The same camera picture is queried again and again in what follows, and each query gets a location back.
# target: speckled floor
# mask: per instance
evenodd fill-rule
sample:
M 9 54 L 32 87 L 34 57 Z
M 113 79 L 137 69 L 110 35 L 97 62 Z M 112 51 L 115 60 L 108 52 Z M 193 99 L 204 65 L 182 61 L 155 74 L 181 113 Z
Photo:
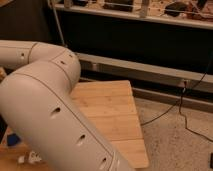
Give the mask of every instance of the speckled floor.
M 156 117 L 170 105 L 135 98 L 141 122 Z M 189 128 L 213 139 L 213 112 L 183 108 Z M 150 166 L 141 171 L 211 171 L 210 154 L 213 143 L 184 129 L 184 118 L 178 107 L 143 127 Z

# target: power cord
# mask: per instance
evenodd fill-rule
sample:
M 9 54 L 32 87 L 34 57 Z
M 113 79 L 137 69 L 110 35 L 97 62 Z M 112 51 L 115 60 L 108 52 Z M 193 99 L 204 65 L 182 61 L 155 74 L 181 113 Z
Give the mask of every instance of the power cord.
M 193 134 L 195 134 L 195 135 L 197 135 L 197 136 L 199 136 L 199 137 L 201 137 L 201 138 L 203 138 L 203 139 L 205 139 L 205 140 L 207 140 L 209 142 L 213 142 L 213 139 L 211 139 L 211 138 L 209 138 L 209 137 L 207 137 L 207 136 L 205 136 L 203 134 L 200 134 L 200 133 L 198 133 L 196 131 L 193 131 L 192 129 L 188 128 L 188 119 L 187 119 L 187 116 L 182 113 L 183 98 L 184 98 L 184 93 L 187 90 L 186 88 L 187 88 L 187 84 L 185 82 L 184 83 L 183 93 L 182 93 L 182 95 L 180 97 L 180 105 L 179 105 L 179 114 L 184 117 L 184 122 L 185 122 L 185 126 L 184 127 L 185 127 L 185 129 L 187 131 L 189 131 L 189 132 L 191 132 L 191 133 L 193 133 Z
M 213 52 L 212 52 L 211 55 L 210 55 L 210 59 L 209 59 L 209 62 L 208 62 L 208 64 L 207 64 L 206 70 L 205 70 L 203 76 L 201 77 L 201 79 L 200 79 L 198 82 L 196 82 L 190 89 L 186 89 L 187 83 L 184 82 L 184 85 L 185 85 L 185 86 L 184 86 L 184 89 L 183 89 L 183 91 L 182 91 L 182 93 L 181 93 L 180 98 L 179 98 L 177 101 L 175 101 L 175 103 L 174 103 L 173 105 L 171 105 L 165 112 L 163 112 L 163 113 L 160 114 L 159 116 L 157 116 L 157 117 L 155 117 L 155 118 L 153 118 L 153 119 L 151 119 L 151 120 L 149 120 L 149 121 L 147 121 L 147 122 L 141 123 L 141 126 L 146 126 L 146 125 L 151 124 L 151 123 L 153 123 L 154 121 L 160 119 L 161 117 L 163 117 L 164 115 L 166 115 L 167 113 L 169 113 L 179 102 L 180 102 L 180 104 L 181 104 L 181 105 L 179 105 L 179 107 L 180 107 L 180 106 L 182 107 L 182 101 L 183 101 L 184 95 L 186 95 L 186 94 L 188 94 L 189 92 L 191 92 L 192 90 L 194 90 L 194 89 L 203 81 L 203 79 L 205 78 L 206 74 L 208 73 L 208 71 L 209 71 L 209 69 L 210 69 L 210 67 L 211 67 L 212 59 L 213 59 Z

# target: wooden surface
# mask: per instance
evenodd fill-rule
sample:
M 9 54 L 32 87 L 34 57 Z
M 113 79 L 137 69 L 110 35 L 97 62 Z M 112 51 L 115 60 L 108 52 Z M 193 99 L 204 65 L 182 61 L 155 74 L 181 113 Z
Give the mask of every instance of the wooden surface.
M 7 5 L 8 3 L 12 2 L 13 0 L 0 0 L 0 7 Z
M 148 166 L 143 135 L 128 81 L 79 83 L 71 98 L 134 168 Z M 23 143 L 8 149 L 5 138 L 0 145 L 0 170 L 51 170 L 45 163 L 18 165 L 17 158 L 30 149 Z

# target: hole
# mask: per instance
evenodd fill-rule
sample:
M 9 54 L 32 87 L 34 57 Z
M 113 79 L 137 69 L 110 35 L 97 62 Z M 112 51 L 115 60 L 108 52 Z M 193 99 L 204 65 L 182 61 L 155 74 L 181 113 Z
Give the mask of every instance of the hole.
M 102 160 L 101 165 L 100 165 L 100 170 L 103 170 L 106 167 L 106 157 Z
M 24 53 L 21 53 L 21 60 L 24 60 Z
M 66 65 L 66 63 L 64 61 L 61 61 L 61 64 Z
M 59 114 L 60 111 L 61 111 L 61 108 L 60 108 L 60 107 L 57 107 L 55 110 L 53 110 L 53 111 L 51 112 L 50 117 L 51 117 L 52 119 L 54 119 L 54 118 L 56 117 L 56 115 Z
M 82 135 L 77 141 L 77 146 L 81 146 L 85 138 L 86 138 L 86 135 Z

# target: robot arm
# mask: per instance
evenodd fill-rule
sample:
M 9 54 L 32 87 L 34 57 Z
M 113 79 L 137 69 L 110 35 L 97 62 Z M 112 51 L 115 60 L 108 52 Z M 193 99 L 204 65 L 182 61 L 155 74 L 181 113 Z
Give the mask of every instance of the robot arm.
M 134 170 L 71 101 L 80 76 L 73 52 L 45 43 L 0 41 L 0 66 L 17 69 L 0 84 L 0 113 L 55 170 Z

